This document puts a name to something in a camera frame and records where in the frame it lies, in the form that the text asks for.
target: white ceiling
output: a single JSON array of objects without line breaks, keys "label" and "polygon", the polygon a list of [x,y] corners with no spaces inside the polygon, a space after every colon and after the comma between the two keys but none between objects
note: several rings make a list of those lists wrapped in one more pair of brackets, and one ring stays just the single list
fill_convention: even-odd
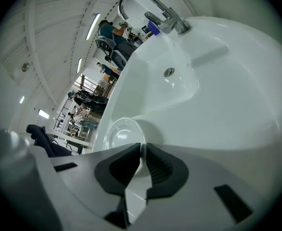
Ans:
[{"label": "white ceiling", "polygon": [[[23,89],[24,105],[51,113],[65,97],[65,92],[78,78],[95,53],[94,39],[98,25],[89,40],[85,40],[97,13],[102,19],[113,20],[119,0],[18,0],[6,14],[0,26],[0,64],[10,78]],[[81,70],[77,71],[79,58]],[[31,67],[21,71],[24,63]],[[23,108],[22,116],[31,114]],[[30,118],[14,130],[24,131]]]}]

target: drain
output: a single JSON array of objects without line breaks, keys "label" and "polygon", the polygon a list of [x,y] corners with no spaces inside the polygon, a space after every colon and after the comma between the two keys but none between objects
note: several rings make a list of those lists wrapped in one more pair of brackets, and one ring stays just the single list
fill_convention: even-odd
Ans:
[{"label": "drain", "polygon": [[169,77],[169,76],[171,76],[174,72],[175,72],[175,69],[173,69],[172,67],[170,67],[170,68],[168,68],[167,70],[165,70],[165,72],[164,72],[164,77]]}]

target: fluorescent light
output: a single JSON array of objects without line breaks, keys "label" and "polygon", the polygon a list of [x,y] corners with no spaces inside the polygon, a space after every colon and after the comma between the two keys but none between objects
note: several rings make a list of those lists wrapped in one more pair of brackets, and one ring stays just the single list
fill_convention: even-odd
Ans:
[{"label": "fluorescent light", "polygon": [[82,61],[82,58],[80,58],[80,59],[79,59],[79,62],[78,62],[78,68],[77,68],[77,73],[79,73],[80,66],[81,66],[81,61]]},{"label": "fluorescent light", "polygon": [[23,96],[23,97],[21,98],[21,100],[19,101],[19,103],[22,103],[22,102],[24,101],[24,99],[25,99],[25,97]]},{"label": "fluorescent light", "polygon": [[46,112],[42,111],[42,110],[39,110],[38,114],[40,116],[44,117],[44,118],[49,119],[49,115]]},{"label": "fluorescent light", "polygon": [[89,31],[88,31],[88,33],[87,33],[86,40],[88,40],[88,39],[89,39],[89,36],[91,36],[91,33],[92,33],[93,29],[94,29],[94,26],[96,25],[96,22],[97,22],[99,16],[100,16],[99,13],[96,14],[96,16],[95,16],[95,18],[94,18],[94,21],[93,21],[93,23],[92,23],[92,25],[91,25],[91,27],[89,28]]}]

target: sink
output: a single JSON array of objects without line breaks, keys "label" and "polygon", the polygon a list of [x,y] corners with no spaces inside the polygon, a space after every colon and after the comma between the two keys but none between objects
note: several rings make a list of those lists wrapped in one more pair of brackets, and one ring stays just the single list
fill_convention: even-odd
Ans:
[{"label": "sink", "polygon": [[[146,51],[137,52],[133,67],[127,68],[112,119],[135,117],[171,107],[190,99],[198,85],[189,58],[164,35],[152,37]],[[174,73],[165,77],[164,72]]]},{"label": "sink", "polygon": [[[155,143],[209,158],[270,199],[282,182],[282,45],[225,19],[186,22],[191,30],[184,35],[152,36],[133,53],[110,97],[93,151],[113,148],[108,134],[126,117],[142,134],[129,127],[116,133],[120,142],[125,135],[130,143]],[[174,73],[165,77],[169,68]],[[129,196],[144,195],[130,191]],[[132,208],[130,214],[139,216],[144,208]]]}]

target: chrome faucet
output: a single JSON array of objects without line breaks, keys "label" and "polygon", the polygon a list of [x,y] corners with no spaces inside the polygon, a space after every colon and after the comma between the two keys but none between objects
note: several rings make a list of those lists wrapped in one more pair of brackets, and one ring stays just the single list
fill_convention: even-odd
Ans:
[{"label": "chrome faucet", "polygon": [[[125,1],[126,0],[120,0],[118,5],[118,14],[123,20],[129,18],[123,9],[123,5]],[[151,12],[146,12],[145,17],[148,20],[152,21],[154,24],[156,24],[162,32],[170,33],[175,28],[178,34],[182,34],[189,30],[189,27],[187,27],[184,24],[182,19],[180,19],[179,15],[172,8],[166,7],[160,0],[150,0],[150,1],[152,1],[155,5],[157,5],[162,10],[162,14],[166,18],[166,20],[165,21],[160,20]]]}]

